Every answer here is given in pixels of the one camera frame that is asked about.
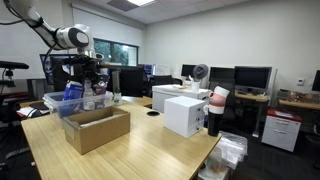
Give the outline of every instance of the wall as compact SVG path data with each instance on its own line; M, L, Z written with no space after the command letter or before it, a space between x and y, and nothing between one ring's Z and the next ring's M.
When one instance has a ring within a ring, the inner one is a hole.
M52 27L63 25L61 0L41 0L35 4L36 11ZM0 21L11 22L15 18L0 3ZM25 23L11 26L0 26L0 60L23 62L29 65L28 70L14 70L15 88L5 87L3 92L26 91L26 78L44 78L39 54L48 51L48 47L42 39Z
M320 1L259 0L147 26L145 63L169 64L179 77L181 64L271 65L278 69L274 89L296 86L320 69Z
M128 19L128 18L123 17L121 15L109 12L105 9L93 6L93 5L88 4L86 2L79 1L79 0L63 0L62 1L63 19L64 19L65 26L73 26L73 24L74 24L75 17L73 16L72 3L75 4L75 6L81 7L82 10L87 9L88 10L87 12L100 16L99 18L105 18L106 20L114 21L114 23L120 23L120 25L122 24L124 26L128 26L129 28L132 27L132 28L136 28L138 30L142 30L142 38L143 38L143 32L145 30L144 24L137 22L137 21L134 21L134 20L131 20L131 19ZM142 42L139 42L139 44L134 44L134 45L139 45L139 59L142 59L143 58L142 55L144 54L144 45L141 44Z

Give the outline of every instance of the office chair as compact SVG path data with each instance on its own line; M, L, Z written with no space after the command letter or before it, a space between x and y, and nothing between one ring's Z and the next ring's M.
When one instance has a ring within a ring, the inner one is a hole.
M2 136L2 142L13 130L13 122L20 121L21 118L17 114L18 103L29 99L27 92L7 93L0 95L0 121L8 124L6 133Z
M214 90L217 86L225 88L230 91L226 99L226 105L223 113L223 120L221 121L220 129L229 131L236 125L236 99L235 99L235 80L213 78L210 81L209 89Z
M150 81L147 76L147 72L145 69L143 69L143 95L148 96L148 87L149 87Z
M171 75L154 76L154 86L173 84L173 78Z

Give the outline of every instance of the computer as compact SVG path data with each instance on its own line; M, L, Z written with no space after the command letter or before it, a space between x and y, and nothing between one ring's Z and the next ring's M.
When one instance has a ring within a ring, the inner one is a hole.
M213 79L234 79L234 68L211 67L210 81Z
M154 75L153 64L142 64L147 76Z
M245 92L266 92L272 67L235 66L235 88Z
M182 70L181 70L181 76L188 77L189 75L193 77L193 68L196 67L196 65L190 65L190 64L183 64Z
M316 76L314 77L312 91L320 91L320 70L317 70Z
M109 66L109 82L107 90L114 92L114 86L120 86L122 96L143 97L143 71L141 66ZM113 77L114 71L120 71L118 79Z

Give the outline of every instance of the open cardboard box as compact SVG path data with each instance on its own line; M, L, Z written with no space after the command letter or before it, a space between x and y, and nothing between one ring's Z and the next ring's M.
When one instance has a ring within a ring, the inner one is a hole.
M87 127L81 125L95 122ZM107 107L63 118L67 141L85 154L130 132L130 113L116 107Z

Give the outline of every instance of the white cardboard box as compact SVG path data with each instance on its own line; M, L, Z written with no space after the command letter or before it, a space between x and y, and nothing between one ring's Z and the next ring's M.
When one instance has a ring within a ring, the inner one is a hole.
M203 129L205 101L185 96L165 100L164 127L189 138Z
M152 109L164 112L164 101L168 98L186 96L194 99L204 100L209 103L209 93L211 90L199 89L199 92L192 92L190 89L178 89L171 85L161 85L152 87Z

